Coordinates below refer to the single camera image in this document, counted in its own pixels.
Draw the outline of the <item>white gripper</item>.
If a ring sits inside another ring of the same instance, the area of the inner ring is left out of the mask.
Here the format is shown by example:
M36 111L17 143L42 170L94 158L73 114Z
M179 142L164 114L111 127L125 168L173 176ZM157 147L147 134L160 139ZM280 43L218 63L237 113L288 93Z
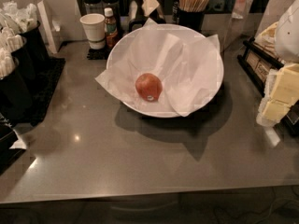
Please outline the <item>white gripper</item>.
M295 0L278 21L275 51L289 62L279 70L271 69L264 87L264 97L256 121L273 127L299 101L299 0Z

